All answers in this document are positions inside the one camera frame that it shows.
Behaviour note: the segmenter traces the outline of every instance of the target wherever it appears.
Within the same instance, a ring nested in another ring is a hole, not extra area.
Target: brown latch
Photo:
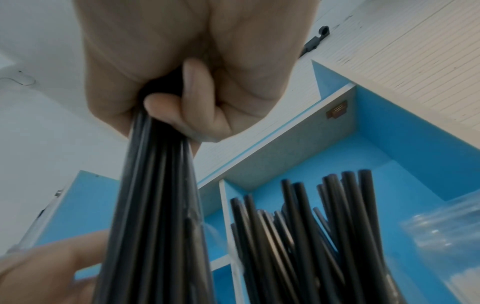
[[[347,112],[347,101],[343,101],[341,104],[333,107],[332,109],[326,112],[326,117],[328,118],[338,118]]]

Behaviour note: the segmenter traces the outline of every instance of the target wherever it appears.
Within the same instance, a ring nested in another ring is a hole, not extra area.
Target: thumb
[[[152,117],[194,140],[218,142],[232,135],[225,113],[217,106],[213,77],[200,60],[187,59],[183,63],[181,98],[155,93],[144,104]]]

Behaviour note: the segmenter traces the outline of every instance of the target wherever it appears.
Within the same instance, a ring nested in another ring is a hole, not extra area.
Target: white edge trim
[[[198,185],[198,188],[202,188],[203,186],[209,184],[210,182],[214,181],[216,178],[230,170],[232,167],[235,167],[238,163],[242,162],[244,159],[249,157],[250,155],[254,154],[256,151],[260,150],[264,146],[268,145],[270,142],[272,142],[274,139],[277,137],[281,136],[283,133],[286,131],[290,130],[293,126],[299,124],[312,114],[316,113],[318,110],[320,110],[323,107],[328,106],[330,103],[334,102],[337,98],[339,98],[341,95],[347,93],[348,91],[352,90],[355,88],[355,84],[349,83],[338,89],[335,93],[331,94],[328,96],[325,100],[322,100],[321,102],[317,103],[313,107],[311,107],[308,111],[302,113],[300,116],[296,117],[286,125],[282,126],[280,129],[274,131],[272,134],[268,135],[267,138],[265,138],[263,141],[261,141],[257,146],[255,146],[253,149],[249,150],[247,153],[230,163],[229,165],[225,166],[224,168],[221,169],[217,174],[212,176],[211,178],[205,180],[201,184]]]
[[[218,259],[215,259],[210,262],[210,269],[212,271],[215,271],[219,268],[225,267],[230,264],[230,256],[228,254],[219,257]]]
[[[235,252],[237,252],[237,247],[235,245],[234,235],[232,234],[232,229],[230,224],[232,220],[230,219],[230,212],[229,212],[229,200],[227,199],[227,191],[225,190],[225,181],[222,179],[218,182],[218,186],[220,188],[220,197],[221,197],[221,209],[223,211],[223,221],[225,223],[226,229],[226,241],[228,244],[228,248],[234,248]],[[242,273],[240,267],[237,265],[236,262],[230,263],[231,265],[231,277],[233,280],[233,290],[235,292],[235,302],[236,304],[244,304],[244,292],[242,288]]]
[[[452,134],[453,136],[467,142],[468,144],[480,149],[480,133],[476,130],[471,129],[469,126],[463,125],[447,116],[442,115],[441,113],[432,110],[428,107],[423,106],[421,103],[412,100],[409,97],[403,96],[397,92],[392,91],[389,88],[386,88],[365,76],[359,75],[356,72],[353,72],[344,67],[326,62],[319,58],[313,58],[313,61],[323,65],[324,67],[344,76],[353,83],[358,84],[374,92],[382,98],[390,101],[391,103],[407,110],[408,112],[422,118],[423,120],[433,124],[436,127],[441,128],[442,130]]]
[[[16,245],[16,249],[25,250],[32,248],[35,243],[39,240],[40,236],[42,235],[43,231],[47,227],[47,225],[52,220],[53,216],[57,212],[58,208],[63,202],[65,195],[70,190],[70,187],[74,183],[77,175],[61,190],[61,195],[59,197],[54,197],[52,201],[46,206],[41,216],[37,217],[33,223],[31,224],[30,228],[28,228],[25,235],[22,237],[20,242]]]

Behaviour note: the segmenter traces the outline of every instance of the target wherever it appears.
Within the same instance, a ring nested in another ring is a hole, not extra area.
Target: white ceiling
[[[333,28],[364,0],[324,0],[309,37]],[[83,119],[83,55],[73,6],[65,0],[1,0],[0,53],[36,79],[35,87]]]

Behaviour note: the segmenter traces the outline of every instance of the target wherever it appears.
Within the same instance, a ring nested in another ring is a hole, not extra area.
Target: human hand
[[[183,96],[150,95],[147,111],[199,142],[237,134],[283,95],[318,4],[75,0],[89,108],[127,135],[140,88],[183,62]]]
[[[0,258],[0,303],[90,304],[96,279],[74,274],[102,262],[107,241],[105,230]]]

